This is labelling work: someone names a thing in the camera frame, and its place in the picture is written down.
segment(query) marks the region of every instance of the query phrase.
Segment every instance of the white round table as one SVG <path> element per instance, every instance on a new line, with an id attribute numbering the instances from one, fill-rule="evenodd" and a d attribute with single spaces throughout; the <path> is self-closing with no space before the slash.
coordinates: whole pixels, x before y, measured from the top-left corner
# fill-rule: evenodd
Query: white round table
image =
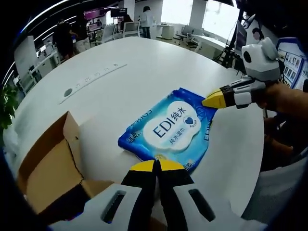
<path id="1" fill-rule="evenodd" d="M 122 67 L 89 84 L 62 104 L 64 92 L 81 78 L 113 63 Z M 125 38 L 85 51 L 46 75 L 25 97 L 13 126 L 20 142 L 15 164 L 66 111 L 80 125 L 84 175 L 121 182 L 139 159 L 117 140 L 140 115 L 179 87 L 201 96 L 238 79 L 235 72 L 187 49 L 143 38 Z M 241 216 L 254 191 L 263 151 L 263 116 L 257 105 L 216 112 L 209 148 L 192 179 L 231 203 Z M 154 216 L 164 220 L 162 210 Z"/>

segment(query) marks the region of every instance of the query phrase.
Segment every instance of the cardboard box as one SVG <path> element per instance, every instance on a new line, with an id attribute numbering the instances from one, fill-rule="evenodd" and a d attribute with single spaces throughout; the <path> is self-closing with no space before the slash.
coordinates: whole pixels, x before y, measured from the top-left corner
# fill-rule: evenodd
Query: cardboard box
<path id="1" fill-rule="evenodd" d="M 17 181 L 46 224 L 81 214 L 89 199 L 113 183 L 82 176 L 78 124 L 69 112 L 36 141 L 19 168 Z"/>

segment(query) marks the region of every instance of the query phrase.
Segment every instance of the cardboard box flap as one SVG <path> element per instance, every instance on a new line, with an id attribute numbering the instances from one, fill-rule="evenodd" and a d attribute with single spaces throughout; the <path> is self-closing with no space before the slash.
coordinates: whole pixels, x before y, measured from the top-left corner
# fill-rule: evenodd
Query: cardboard box flap
<path id="1" fill-rule="evenodd" d="M 66 121 L 63 126 L 63 134 L 69 143 L 76 167 L 81 171 L 79 126 L 70 112 L 68 112 L 66 116 Z"/>
<path id="2" fill-rule="evenodd" d="M 66 116 L 67 113 L 61 116 L 41 135 L 21 163 L 18 171 L 17 183 L 24 194 L 26 193 L 26 183 L 31 172 L 45 155 L 64 139 L 62 130 L 66 121 Z"/>
<path id="3" fill-rule="evenodd" d="M 62 140 L 30 174 L 26 188 L 28 202 L 40 213 L 82 180 L 68 144 Z"/>
<path id="4" fill-rule="evenodd" d="M 110 180 L 83 180 L 81 185 L 90 198 L 100 194 L 114 182 Z"/>

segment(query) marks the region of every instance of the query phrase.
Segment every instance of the blue wet wipes package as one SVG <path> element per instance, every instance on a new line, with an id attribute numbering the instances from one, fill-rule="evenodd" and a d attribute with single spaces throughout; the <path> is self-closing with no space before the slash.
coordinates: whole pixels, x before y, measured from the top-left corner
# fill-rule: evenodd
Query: blue wet wipes package
<path id="1" fill-rule="evenodd" d="M 202 106 L 202 100 L 183 88 L 174 90 L 130 125 L 118 145 L 143 161 L 170 159 L 194 170 L 208 148 L 210 123 L 217 111 Z"/>

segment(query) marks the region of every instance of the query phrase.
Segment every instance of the green plant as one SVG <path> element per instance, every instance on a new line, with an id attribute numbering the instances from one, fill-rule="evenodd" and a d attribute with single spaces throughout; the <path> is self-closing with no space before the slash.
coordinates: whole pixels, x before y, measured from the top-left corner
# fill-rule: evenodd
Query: green plant
<path id="1" fill-rule="evenodd" d="M 7 129 L 12 123 L 12 117 L 15 116 L 15 109 L 18 106 L 16 100 L 17 89 L 10 85 L 0 89 L 0 132 Z"/>

